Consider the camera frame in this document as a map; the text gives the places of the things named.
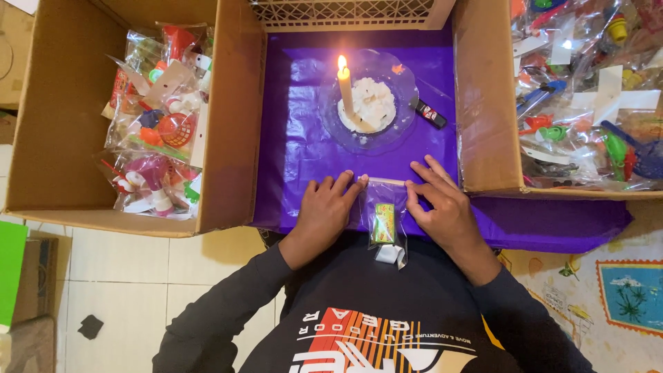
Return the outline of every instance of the person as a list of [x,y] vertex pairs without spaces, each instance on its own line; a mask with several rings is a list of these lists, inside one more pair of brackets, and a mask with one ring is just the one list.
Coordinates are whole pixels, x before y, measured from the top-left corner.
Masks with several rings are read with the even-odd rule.
[[368,234],[341,234],[367,175],[349,187],[351,171],[310,181],[291,233],[172,320],[153,372],[234,372],[233,336],[284,285],[280,322],[240,373],[592,372],[497,260],[469,199],[425,160],[411,164],[426,183],[406,181],[406,206],[434,243],[408,237],[404,268],[375,261]]

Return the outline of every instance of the tile floor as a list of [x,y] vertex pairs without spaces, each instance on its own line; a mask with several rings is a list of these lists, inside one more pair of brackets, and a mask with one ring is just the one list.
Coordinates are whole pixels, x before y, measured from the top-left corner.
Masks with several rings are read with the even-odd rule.
[[[0,145],[0,208],[11,146]],[[56,373],[149,373],[166,325],[212,285],[264,251],[256,229],[240,227],[184,239],[150,238],[24,221],[31,236],[59,239]],[[239,369],[278,322],[281,293],[233,342]],[[77,330],[88,315],[104,322],[88,340]]]

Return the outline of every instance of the purple paper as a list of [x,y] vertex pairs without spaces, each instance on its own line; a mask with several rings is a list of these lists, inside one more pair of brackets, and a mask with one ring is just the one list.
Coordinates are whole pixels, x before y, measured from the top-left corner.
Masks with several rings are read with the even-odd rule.
[[[395,55],[411,69],[420,98],[449,120],[437,130],[421,117],[396,142],[358,155],[338,145],[318,113],[320,82],[336,70],[340,54],[372,48]],[[437,158],[455,179],[457,147],[453,102],[453,42],[450,24],[440,31],[363,31],[269,34],[259,153],[255,215],[252,226],[289,232],[309,180],[355,175],[421,180],[411,161]],[[474,198],[477,222],[496,248],[582,253],[621,232],[631,221],[623,202],[541,201]],[[353,228],[366,230],[353,211]],[[408,214],[407,234],[424,235]]]

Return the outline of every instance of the black lighter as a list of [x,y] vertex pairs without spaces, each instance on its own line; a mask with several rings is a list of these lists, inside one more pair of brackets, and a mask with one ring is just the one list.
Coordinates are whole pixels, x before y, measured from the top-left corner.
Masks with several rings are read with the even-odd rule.
[[426,102],[423,102],[419,97],[413,97],[410,100],[410,107],[415,109],[419,115],[428,121],[428,123],[434,125],[437,129],[442,129],[447,125],[447,118],[433,110],[433,108],[428,106]]

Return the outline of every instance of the sleeve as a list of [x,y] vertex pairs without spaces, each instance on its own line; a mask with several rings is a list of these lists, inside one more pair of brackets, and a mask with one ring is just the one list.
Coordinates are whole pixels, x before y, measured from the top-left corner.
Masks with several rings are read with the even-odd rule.
[[525,372],[593,372],[545,306],[506,268],[472,294],[488,327]]
[[214,285],[166,327],[154,373],[234,372],[237,347],[232,343],[244,324],[269,303],[292,270],[278,244]]

